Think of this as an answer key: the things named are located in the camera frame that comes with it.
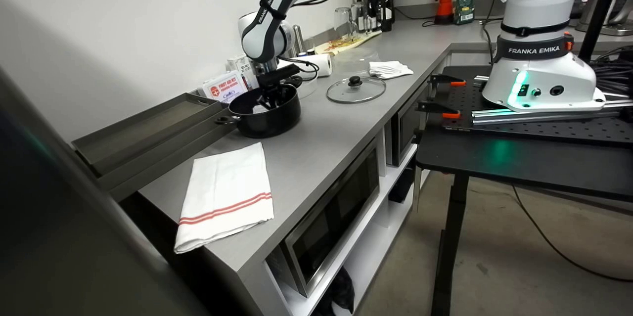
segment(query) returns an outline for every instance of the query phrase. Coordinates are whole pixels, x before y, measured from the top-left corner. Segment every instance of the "black pole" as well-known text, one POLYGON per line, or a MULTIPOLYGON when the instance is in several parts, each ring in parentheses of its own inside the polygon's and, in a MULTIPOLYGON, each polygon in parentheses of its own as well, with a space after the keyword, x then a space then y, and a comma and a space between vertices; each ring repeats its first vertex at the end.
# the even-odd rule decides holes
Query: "black pole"
POLYGON ((595 43, 597 43, 597 37, 600 36, 600 31, 602 30, 602 25, 606 19, 606 12, 609 10, 611 1, 612 0, 597 0, 595 4, 593 16, 587 27, 587 34, 585 34, 583 46, 578 55, 578 57, 586 63, 591 61, 591 55, 593 54, 595 43))

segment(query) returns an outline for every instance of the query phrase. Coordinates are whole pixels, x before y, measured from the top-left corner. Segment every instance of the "white towel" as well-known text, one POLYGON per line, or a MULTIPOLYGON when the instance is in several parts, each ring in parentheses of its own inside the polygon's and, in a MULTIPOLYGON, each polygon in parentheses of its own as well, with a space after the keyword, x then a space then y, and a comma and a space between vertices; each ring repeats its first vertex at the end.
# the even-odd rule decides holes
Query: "white towel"
POLYGON ((273 217, 262 143, 196 159, 174 251, 188 252, 273 217))
POLYGON ((369 63, 369 73, 370 75, 377 76, 383 80, 393 79, 404 75, 413 75, 413 71, 399 61, 371 61, 369 63))

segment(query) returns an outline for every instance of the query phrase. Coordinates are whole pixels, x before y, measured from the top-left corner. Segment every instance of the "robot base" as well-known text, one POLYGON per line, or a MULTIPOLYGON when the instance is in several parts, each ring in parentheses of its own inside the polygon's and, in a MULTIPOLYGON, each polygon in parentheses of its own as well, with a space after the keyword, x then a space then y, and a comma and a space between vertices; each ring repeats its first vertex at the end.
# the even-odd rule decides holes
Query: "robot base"
POLYGON ((482 94, 516 112, 599 111, 606 101, 592 68, 572 53, 548 60, 502 58, 482 94))

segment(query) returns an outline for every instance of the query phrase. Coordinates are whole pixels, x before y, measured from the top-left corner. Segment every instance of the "black pot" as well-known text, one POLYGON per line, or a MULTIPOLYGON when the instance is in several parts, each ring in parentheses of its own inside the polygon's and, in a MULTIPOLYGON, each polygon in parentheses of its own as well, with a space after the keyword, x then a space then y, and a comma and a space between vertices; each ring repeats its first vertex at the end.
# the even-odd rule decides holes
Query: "black pot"
POLYGON ((301 116, 301 105, 297 89, 292 85, 279 85, 277 107, 268 111, 253 113, 253 108, 260 106, 262 89, 242 93, 228 105, 231 116, 220 117, 216 124, 237 124, 240 133, 249 138, 267 138, 281 134, 294 127, 301 116))

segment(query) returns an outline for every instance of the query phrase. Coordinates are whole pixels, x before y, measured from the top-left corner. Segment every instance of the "kitchen counter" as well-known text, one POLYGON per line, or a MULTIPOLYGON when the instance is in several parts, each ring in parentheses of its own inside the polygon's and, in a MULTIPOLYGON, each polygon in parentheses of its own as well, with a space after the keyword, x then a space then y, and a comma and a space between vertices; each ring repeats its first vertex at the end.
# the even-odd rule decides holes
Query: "kitchen counter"
MULTIPOLYGON (((422 28, 421 23, 399 21, 393 31, 362 45, 375 48, 382 61, 400 61, 414 72, 414 75, 387 81, 387 90, 377 99, 362 104, 337 104, 328 100, 326 89, 346 77, 337 72, 335 66, 330 77, 318 79, 316 91, 301 100, 299 124, 282 135, 262 140, 275 218, 203 248, 240 278, 247 277, 251 268, 261 264, 446 55, 488 49, 477 21, 460 27, 422 28)), ((495 41, 500 33, 499 22, 489 24, 488 29, 495 41)), ((579 48, 584 33, 571 28, 569 32, 579 48)), ((633 44, 633 37, 601 36, 595 50, 626 44, 633 44)), ((193 160, 256 142, 258 140, 245 138, 235 130, 140 192, 177 222, 193 160)))

